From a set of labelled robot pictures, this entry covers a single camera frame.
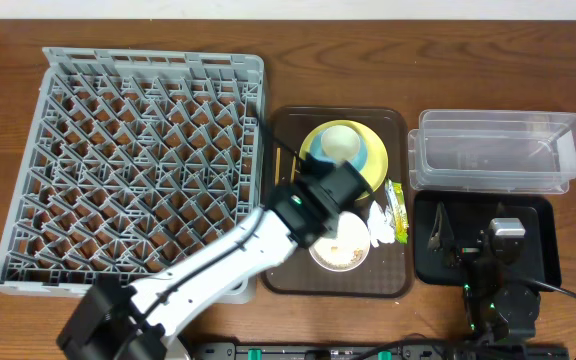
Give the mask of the wooden chopstick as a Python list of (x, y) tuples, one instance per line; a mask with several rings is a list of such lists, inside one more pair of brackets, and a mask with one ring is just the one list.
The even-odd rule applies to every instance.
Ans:
[(297, 170), (296, 165), (297, 165), (298, 160), (299, 160), (298, 156), (293, 156), (292, 165), (291, 165), (291, 172), (290, 172), (290, 181), (291, 182), (294, 182), (294, 178), (295, 178), (295, 174), (296, 174), (296, 170)]
[(277, 147), (275, 154), (275, 171), (274, 171), (275, 185), (277, 185), (280, 181), (280, 168), (281, 168), (281, 149)]

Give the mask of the white bowl with food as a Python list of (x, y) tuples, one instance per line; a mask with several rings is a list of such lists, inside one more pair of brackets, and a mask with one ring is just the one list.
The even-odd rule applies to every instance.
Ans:
[(310, 248), (314, 261), (332, 272), (347, 272), (357, 268), (371, 248), (370, 234), (364, 221), (354, 213), (339, 215), (334, 237), (321, 237)]

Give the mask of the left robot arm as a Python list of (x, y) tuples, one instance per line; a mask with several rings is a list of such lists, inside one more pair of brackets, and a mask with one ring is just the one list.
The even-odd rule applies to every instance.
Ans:
[(350, 163), (309, 157), (291, 183), (207, 247), (122, 286), (101, 280), (86, 292), (56, 339), (69, 359), (187, 359), (182, 330), (240, 283), (296, 249), (336, 231), (341, 213), (371, 187)]

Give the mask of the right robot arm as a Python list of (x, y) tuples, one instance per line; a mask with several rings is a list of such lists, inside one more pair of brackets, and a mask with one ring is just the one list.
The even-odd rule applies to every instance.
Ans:
[(437, 205), (428, 249), (464, 277), (465, 310), (480, 343), (516, 344), (536, 334), (540, 295), (505, 273), (519, 259), (524, 237), (519, 219), (494, 218), (475, 239), (459, 240), (445, 205)]

